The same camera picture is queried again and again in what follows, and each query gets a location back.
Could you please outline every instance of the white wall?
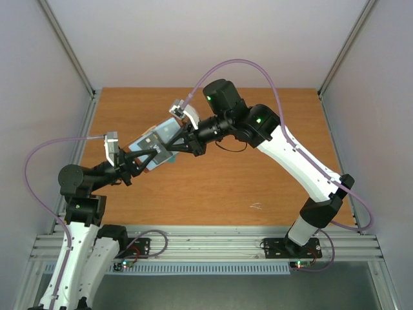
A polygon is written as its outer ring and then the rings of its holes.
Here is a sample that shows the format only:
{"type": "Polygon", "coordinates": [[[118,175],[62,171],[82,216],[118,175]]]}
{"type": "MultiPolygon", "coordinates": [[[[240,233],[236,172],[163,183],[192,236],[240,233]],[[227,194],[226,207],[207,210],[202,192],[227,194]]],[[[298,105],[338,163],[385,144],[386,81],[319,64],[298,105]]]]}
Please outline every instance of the white wall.
{"type": "Polygon", "coordinates": [[[325,94],[346,172],[374,208],[403,309],[413,309],[413,1],[381,0],[325,94]]]}
{"type": "MultiPolygon", "coordinates": [[[[51,226],[23,187],[23,161],[36,145],[75,136],[88,94],[37,1],[3,1],[0,9],[0,288],[1,307],[11,309],[34,238],[51,226]]],[[[49,147],[35,156],[29,177],[50,206],[59,195],[57,173],[73,145],[49,147]]]]}
{"type": "MultiPolygon", "coordinates": [[[[262,65],[279,87],[321,86],[365,0],[53,0],[95,88],[191,87],[230,58],[262,65]]],[[[254,69],[216,77],[267,87],[254,69]]]]}

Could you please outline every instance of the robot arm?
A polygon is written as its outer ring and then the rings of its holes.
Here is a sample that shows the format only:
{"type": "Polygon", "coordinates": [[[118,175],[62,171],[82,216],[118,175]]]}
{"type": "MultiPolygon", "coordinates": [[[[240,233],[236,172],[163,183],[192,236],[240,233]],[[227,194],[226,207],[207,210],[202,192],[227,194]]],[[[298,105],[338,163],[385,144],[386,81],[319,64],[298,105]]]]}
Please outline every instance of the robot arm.
{"type": "Polygon", "coordinates": [[[65,235],[55,272],[40,305],[30,310],[90,309],[107,267],[119,251],[126,249],[126,227],[100,228],[106,196],[92,192],[118,184],[119,180],[131,185],[131,178],[144,171],[156,150],[125,152],[117,147],[115,132],[105,136],[105,149],[107,161],[91,169],[67,165],[59,173],[60,193],[67,202],[65,222],[70,240],[65,235]],[[148,159],[138,166],[134,158],[141,155],[147,155],[148,159]]]}
{"type": "MultiPolygon", "coordinates": [[[[186,124],[183,133],[177,135],[177,138],[183,138],[185,141],[187,150],[183,151],[192,152],[195,156],[202,155],[207,143],[221,141],[231,134],[235,139],[247,142],[252,148],[257,148],[270,156],[287,170],[310,197],[285,237],[286,251],[292,257],[296,257],[312,235],[318,229],[326,227],[335,217],[343,204],[346,192],[326,179],[296,149],[293,149],[282,133],[277,114],[265,105],[247,107],[232,82],[224,79],[214,81],[204,88],[203,94],[215,116],[200,121],[197,129],[186,124]]],[[[179,105],[173,106],[170,112],[176,117],[184,114],[179,110],[179,105]]],[[[340,176],[325,167],[291,135],[287,128],[286,132],[295,141],[296,148],[300,148],[313,159],[326,171],[330,179],[340,181],[349,189],[353,186],[354,179],[350,175],[340,176]]]]}

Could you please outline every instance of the gray floor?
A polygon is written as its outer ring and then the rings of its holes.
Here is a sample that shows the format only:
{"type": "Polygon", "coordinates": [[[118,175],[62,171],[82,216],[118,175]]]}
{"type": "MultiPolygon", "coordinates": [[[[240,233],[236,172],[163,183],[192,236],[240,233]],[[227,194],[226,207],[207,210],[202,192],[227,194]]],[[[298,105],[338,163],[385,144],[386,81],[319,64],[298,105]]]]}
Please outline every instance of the gray floor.
{"type": "MultiPolygon", "coordinates": [[[[42,280],[43,290],[50,276],[42,280]]],[[[366,263],[290,276],[105,276],[93,310],[381,309],[366,263]]]]}

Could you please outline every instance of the wooden table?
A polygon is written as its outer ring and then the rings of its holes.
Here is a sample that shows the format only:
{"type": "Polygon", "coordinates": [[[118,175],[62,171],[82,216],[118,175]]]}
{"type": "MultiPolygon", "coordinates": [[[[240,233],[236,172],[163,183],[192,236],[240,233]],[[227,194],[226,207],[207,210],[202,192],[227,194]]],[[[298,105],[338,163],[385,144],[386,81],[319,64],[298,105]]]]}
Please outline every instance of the wooden table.
{"type": "MultiPolygon", "coordinates": [[[[189,88],[104,88],[90,131],[91,135],[118,131],[120,146],[139,137],[149,127],[170,117],[168,108],[184,99],[189,88]]],[[[247,105],[263,103],[274,109],[272,91],[241,88],[247,105]]],[[[316,90],[280,89],[286,124],[295,137],[327,167],[338,171],[316,90]]],[[[191,103],[202,118],[212,115],[201,91],[191,103]]],[[[239,149],[232,137],[222,143],[239,149]]],[[[88,142],[82,165],[105,160],[102,141],[88,142]]],[[[226,152],[209,144],[204,156],[178,154],[132,180],[132,186],[107,186],[105,223],[153,225],[292,225],[308,194],[284,169],[250,147],[241,153],[226,152]]],[[[348,202],[336,220],[352,225],[348,202]]]]}

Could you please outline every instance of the black cable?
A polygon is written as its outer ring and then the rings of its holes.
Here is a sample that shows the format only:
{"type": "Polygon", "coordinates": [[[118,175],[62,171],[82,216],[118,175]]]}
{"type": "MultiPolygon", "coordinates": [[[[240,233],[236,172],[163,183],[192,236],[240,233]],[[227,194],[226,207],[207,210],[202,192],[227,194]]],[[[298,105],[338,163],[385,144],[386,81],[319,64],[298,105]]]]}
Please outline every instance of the black cable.
{"type": "Polygon", "coordinates": [[[228,112],[228,111],[229,111],[229,110],[227,110],[227,111],[224,112],[224,119],[225,119],[225,121],[227,121],[228,126],[229,126],[232,130],[237,130],[234,126],[232,126],[231,122],[230,122],[229,119],[227,118],[227,112],[228,112]]]}
{"type": "Polygon", "coordinates": [[[240,153],[240,152],[243,152],[244,150],[247,149],[248,143],[245,142],[245,147],[244,147],[244,149],[242,149],[242,150],[228,150],[228,149],[220,146],[220,145],[218,144],[218,141],[215,141],[215,145],[216,145],[217,147],[219,147],[221,150],[226,150],[226,151],[228,151],[228,152],[233,152],[233,153],[240,153]]]}
{"type": "Polygon", "coordinates": [[[259,247],[262,249],[262,250],[264,250],[264,251],[266,251],[266,250],[275,250],[275,251],[278,251],[278,252],[285,252],[285,250],[283,249],[279,249],[275,244],[273,244],[273,247],[270,247],[269,245],[267,245],[267,247],[263,247],[263,244],[264,244],[264,241],[261,241],[261,243],[259,244],[259,247]]]}

